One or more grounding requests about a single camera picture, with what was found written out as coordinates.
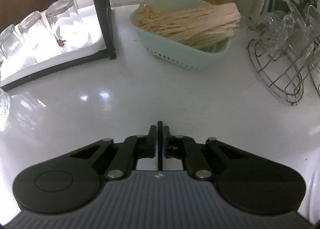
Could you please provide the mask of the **black chopstick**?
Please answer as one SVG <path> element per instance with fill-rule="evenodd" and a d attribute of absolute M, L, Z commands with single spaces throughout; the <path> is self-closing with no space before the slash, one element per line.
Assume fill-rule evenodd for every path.
<path fill-rule="evenodd" d="M 159 171 L 163 170 L 163 122 L 158 121 L 157 123 L 157 168 Z"/>

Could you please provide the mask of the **green basket of sticks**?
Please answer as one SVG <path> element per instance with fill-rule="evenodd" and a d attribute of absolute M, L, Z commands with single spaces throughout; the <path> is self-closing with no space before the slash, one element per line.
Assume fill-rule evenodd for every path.
<path fill-rule="evenodd" d="M 148 52 L 191 71 L 226 54 L 240 20 L 235 3 L 202 0 L 143 0 L 130 15 Z"/>

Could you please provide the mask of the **upturned glass right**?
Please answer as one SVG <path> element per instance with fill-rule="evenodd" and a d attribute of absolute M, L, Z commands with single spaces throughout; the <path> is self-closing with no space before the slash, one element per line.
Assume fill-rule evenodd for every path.
<path fill-rule="evenodd" d="M 58 0 L 46 10 L 46 18 L 62 52 L 85 46 L 90 34 L 85 27 L 74 0 Z"/>

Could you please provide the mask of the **upturned glass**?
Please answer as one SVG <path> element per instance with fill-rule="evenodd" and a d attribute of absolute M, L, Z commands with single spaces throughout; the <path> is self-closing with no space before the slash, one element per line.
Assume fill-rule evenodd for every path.
<path fill-rule="evenodd" d="M 46 18 L 62 52 L 85 46 L 90 34 L 85 27 L 74 0 L 58 0 L 46 10 Z"/>
<path fill-rule="evenodd" d="M 26 16 L 18 24 L 18 30 L 37 62 L 40 63 L 61 54 L 55 37 L 39 11 Z"/>
<path fill-rule="evenodd" d="M 1 32 L 1 53 L 15 68 L 22 68 L 25 52 L 24 41 L 11 24 Z"/>

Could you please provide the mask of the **tall textured glass mug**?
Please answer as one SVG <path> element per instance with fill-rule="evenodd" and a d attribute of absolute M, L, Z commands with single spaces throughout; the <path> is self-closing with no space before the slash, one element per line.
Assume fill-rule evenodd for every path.
<path fill-rule="evenodd" d="M 10 96 L 3 90 L 0 89 L 0 114 L 1 120 L 6 120 L 11 107 L 11 98 Z"/>

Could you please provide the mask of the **upturned glass middle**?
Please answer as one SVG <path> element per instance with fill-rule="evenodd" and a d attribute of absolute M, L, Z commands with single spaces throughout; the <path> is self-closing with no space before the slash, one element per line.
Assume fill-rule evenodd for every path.
<path fill-rule="evenodd" d="M 37 62 L 40 63 L 61 54 L 55 37 L 39 11 L 26 16 L 18 24 L 18 30 Z"/>

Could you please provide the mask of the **white drip tray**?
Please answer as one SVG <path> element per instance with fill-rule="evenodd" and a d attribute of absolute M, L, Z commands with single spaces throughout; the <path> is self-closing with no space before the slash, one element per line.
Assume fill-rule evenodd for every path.
<path fill-rule="evenodd" d="M 31 55 L 4 59 L 1 65 L 1 87 L 20 80 L 30 74 L 93 55 L 106 48 L 101 33 L 93 0 L 75 0 L 79 14 L 89 31 L 90 39 L 84 47 L 70 52 L 62 52 L 51 41 L 32 51 Z"/>

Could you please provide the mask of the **upturned glass left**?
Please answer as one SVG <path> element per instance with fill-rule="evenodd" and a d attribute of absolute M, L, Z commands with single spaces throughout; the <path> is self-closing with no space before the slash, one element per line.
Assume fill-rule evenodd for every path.
<path fill-rule="evenodd" d="M 22 68 L 25 52 L 24 41 L 11 24 L 1 32 L 1 53 L 15 68 Z"/>

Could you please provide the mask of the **black dish rack shelf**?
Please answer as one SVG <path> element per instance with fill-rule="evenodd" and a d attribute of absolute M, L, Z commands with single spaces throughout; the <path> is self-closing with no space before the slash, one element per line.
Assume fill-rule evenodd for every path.
<path fill-rule="evenodd" d="M 91 61 L 95 61 L 95 60 L 99 60 L 99 59 L 103 59 L 103 58 L 115 59 L 116 58 L 116 52 L 115 52 L 114 41 L 113 41 L 111 5 L 110 5 L 110 0 L 105 0 L 105 1 L 106 1 L 106 8 L 104 10 L 102 10 L 102 11 L 99 11 L 98 10 L 99 9 L 98 0 L 93 0 L 94 6 L 95 6 L 95 11 L 97 13 L 97 17 L 98 17 L 98 21 L 99 21 L 99 25 L 100 25 L 100 29 L 101 29 L 101 33 L 102 33 L 103 40 L 104 40 L 105 46 L 106 46 L 105 49 L 100 50 L 99 52 L 94 53 L 93 55 L 89 55 L 87 57 L 80 58 L 80 59 L 75 59 L 73 61 L 69 61 L 67 63 L 59 64 L 57 66 L 52 66 L 52 67 L 50 67 L 48 69 L 39 71 L 37 73 L 30 74 L 29 76 L 23 77 L 20 80 L 16 80 L 11 84 L 6 85 L 5 87 L 1 87 L 1 89 L 3 89 L 4 91 L 9 91 L 11 89 L 14 89 L 16 87 L 19 87 L 21 85 L 24 85 L 26 83 L 34 81 L 36 79 L 39 79 L 41 77 L 48 76 L 49 74 L 56 73 L 56 72 L 59 72 L 59 71 L 62 71 L 62 70 L 65 70 L 65 69 L 68 69 L 68 68 L 71 68 L 71 67 L 74 67 L 74 66 L 81 65 L 81 64 L 89 63 Z M 47 18 L 46 18 L 46 10 L 41 11 L 41 12 L 39 11 L 39 12 L 41 13 L 41 15 L 42 15 L 47 27 L 51 30 L 51 28 L 49 26 L 49 23 L 47 21 Z M 20 34 L 20 31 L 18 30 L 18 24 L 16 24 L 16 25 L 14 24 L 15 25 L 15 30 L 21 36 L 21 38 L 23 39 L 22 35 Z M 24 42 L 24 47 L 25 47 L 24 56 L 31 55 L 31 51 L 29 51 L 29 48 L 25 44 L 25 42 Z M 5 57 L 1 53 L 1 65 L 3 64 L 3 60 L 4 59 L 5 59 Z"/>

